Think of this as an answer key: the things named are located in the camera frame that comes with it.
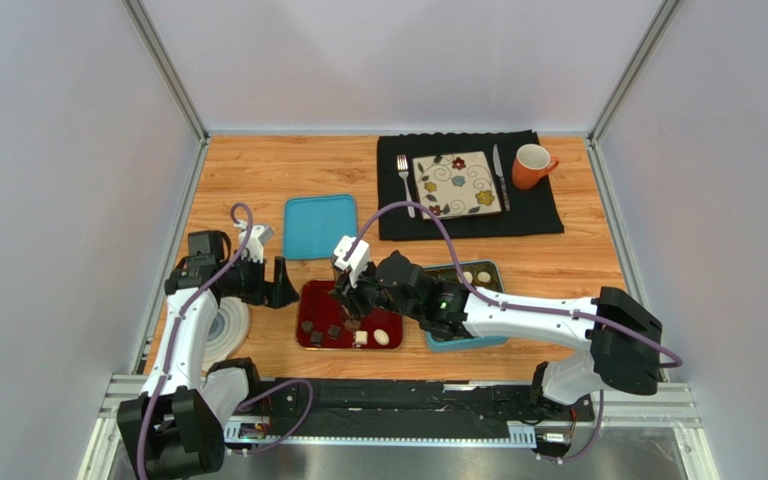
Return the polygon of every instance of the flower design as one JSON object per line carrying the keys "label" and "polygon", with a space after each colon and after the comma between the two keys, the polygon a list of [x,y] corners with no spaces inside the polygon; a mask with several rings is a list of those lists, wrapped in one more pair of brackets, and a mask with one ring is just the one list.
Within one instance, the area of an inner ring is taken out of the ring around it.
{"label": "flower design", "polygon": [[490,190],[482,190],[476,194],[476,200],[478,200],[482,205],[487,205],[490,207],[491,204],[493,204],[494,196],[490,193]]}

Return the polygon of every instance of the black placemat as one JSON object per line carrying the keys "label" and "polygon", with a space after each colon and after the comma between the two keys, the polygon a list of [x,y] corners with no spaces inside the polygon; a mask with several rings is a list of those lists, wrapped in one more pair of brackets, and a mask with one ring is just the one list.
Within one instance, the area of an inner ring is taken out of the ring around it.
{"label": "black placemat", "polygon": [[[511,211],[482,217],[453,218],[443,221],[452,238],[500,237],[562,233],[550,179],[543,178],[527,191],[511,183],[511,166],[517,149],[527,143],[538,143],[538,135],[531,130],[514,133],[434,133],[410,134],[378,139],[378,208],[405,200],[405,186],[396,168],[396,155],[416,157],[444,153],[483,151],[493,168],[493,146],[499,145],[505,183]],[[416,201],[416,182],[413,172],[408,187]],[[499,179],[494,177],[497,191],[501,193]],[[378,222],[378,234],[382,240],[428,240],[441,238],[437,227],[423,220],[420,212],[416,218],[408,216],[408,210],[400,208],[386,213]]]}

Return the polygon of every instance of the mug handle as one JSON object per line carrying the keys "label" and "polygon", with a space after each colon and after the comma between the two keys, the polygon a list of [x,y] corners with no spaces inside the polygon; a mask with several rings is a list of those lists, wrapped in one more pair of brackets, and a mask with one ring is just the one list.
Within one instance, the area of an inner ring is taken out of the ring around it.
{"label": "mug handle", "polygon": [[559,157],[550,157],[550,166],[547,167],[547,173],[549,174],[553,170],[556,169],[556,167],[559,166]]}

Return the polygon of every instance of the fork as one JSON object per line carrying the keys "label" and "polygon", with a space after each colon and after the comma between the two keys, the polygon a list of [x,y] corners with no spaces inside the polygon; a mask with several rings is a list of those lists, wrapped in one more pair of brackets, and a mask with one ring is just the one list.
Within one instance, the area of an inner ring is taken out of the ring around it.
{"label": "fork", "polygon": [[[408,188],[408,157],[404,155],[396,155],[396,167],[399,169],[399,177],[402,178],[402,182],[405,184],[405,197],[409,202],[413,202],[411,198],[411,189]],[[408,207],[408,216],[414,218],[416,212],[414,207]]]}

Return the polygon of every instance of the fork handle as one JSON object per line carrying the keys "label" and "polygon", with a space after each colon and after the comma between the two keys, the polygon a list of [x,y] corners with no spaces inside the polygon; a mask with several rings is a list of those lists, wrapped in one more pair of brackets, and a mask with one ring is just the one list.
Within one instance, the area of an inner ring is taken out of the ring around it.
{"label": "fork handle", "polygon": [[[411,198],[411,189],[408,188],[408,179],[402,177],[402,183],[405,184],[405,198],[407,198],[409,202],[413,202],[414,199]],[[414,218],[416,215],[417,214],[416,211],[414,211],[414,207],[408,207],[408,216]]]}

